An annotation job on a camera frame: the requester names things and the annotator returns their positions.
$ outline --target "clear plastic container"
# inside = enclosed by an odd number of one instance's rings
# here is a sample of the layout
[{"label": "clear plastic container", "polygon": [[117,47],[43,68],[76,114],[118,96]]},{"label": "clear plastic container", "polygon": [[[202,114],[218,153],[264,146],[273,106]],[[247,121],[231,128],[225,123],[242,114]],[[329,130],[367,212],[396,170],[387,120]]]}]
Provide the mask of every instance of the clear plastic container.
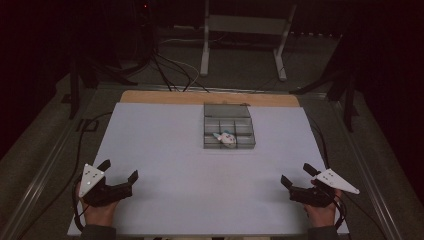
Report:
[{"label": "clear plastic container", "polygon": [[[234,148],[227,147],[215,134],[229,133],[236,138]],[[205,149],[253,149],[256,145],[252,118],[246,105],[205,104],[204,142]]]}]

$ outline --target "white table surface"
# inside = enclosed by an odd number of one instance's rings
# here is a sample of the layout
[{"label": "white table surface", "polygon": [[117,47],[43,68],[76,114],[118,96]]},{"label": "white table surface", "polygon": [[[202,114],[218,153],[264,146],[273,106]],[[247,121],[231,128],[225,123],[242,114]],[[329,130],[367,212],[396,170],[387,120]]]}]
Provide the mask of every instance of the white table surface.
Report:
[{"label": "white table surface", "polygon": [[[117,103],[94,166],[106,159],[106,184],[138,170],[122,200],[118,234],[145,237],[304,234],[308,219],[289,200],[281,175],[311,187],[303,164],[324,170],[303,108],[249,107],[252,150],[203,149],[203,106]],[[345,223],[339,233],[348,233]],[[80,232],[71,222],[69,235]]]}]

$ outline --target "human hand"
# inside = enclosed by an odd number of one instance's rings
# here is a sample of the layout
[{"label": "human hand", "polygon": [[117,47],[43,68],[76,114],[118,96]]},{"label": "human hand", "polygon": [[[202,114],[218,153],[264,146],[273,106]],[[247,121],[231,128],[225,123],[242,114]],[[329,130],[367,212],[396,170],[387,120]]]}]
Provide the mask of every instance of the human hand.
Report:
[{"label": "human hand", "polygon": [[[338,202],[342,196],[342,191],[340,189],[335,189],[334,191],[336,195],[334,200]],[[334,203],[324,208],[303,204],[303,208],[308,213],[309,221],[313,227],[334,226],[334,218],[336,216],[336,205]]]},{"label": "human hand", "polygon": [[[81,183],[78,183],[76,188],[76,193],[78,197],[78,192],[80,189]],[[119,201],[110,203],[102,207],[92,207],[84,202],[84,199],[80,198],[82,208],[84,211],[85,223],[89,225],[98,225],[111,227],[113,224],[113,216],[115,214],[116,206]]]}]

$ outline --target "small white object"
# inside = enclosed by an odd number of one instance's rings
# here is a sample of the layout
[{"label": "small white object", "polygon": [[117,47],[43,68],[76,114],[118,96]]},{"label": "small white object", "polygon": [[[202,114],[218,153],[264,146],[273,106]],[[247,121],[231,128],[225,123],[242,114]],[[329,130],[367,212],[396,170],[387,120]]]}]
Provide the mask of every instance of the small white object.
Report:
[{"label": "small white object", "polygon": [[221,135],[218,133],[214,133],[213,135],[228,148],[235,148],[237,146],[236,137],[233,134],[224,131]]},{"label": "small white object", "polygon": [[104,176],[104,172],[85,164],[78,196],[84,197]]},{"label": "small white object", "polygon": [[337,188],[346,192],[359,194],[359,190],[340,177],[331,168],[317,175],[317,179],[332,188]]}]

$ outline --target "metal stand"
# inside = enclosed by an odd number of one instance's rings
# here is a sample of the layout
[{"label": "metal stand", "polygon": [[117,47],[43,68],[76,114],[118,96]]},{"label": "metal stand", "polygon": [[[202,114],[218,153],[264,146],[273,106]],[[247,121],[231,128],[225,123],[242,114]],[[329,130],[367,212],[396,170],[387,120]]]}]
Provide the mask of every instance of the metal stand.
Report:
[{"label": "metal stand", "polygon": [[290,32],[290,27],[295,11],[296,5],[293,4],[290,8],[290,13],[287,19],[211,15],[209,13],[209,0],[205,0],[205,30],[202,62],[200,65],[200,75],[208,75],[210,52],[209,31],[258,33],[281,35],[280,45],[276,49],[274,49],[273,54],[277,67],[278,78],[281,81],[286,81],[287,76],[284,69],[281,54],[283,53],[287,36]]}]

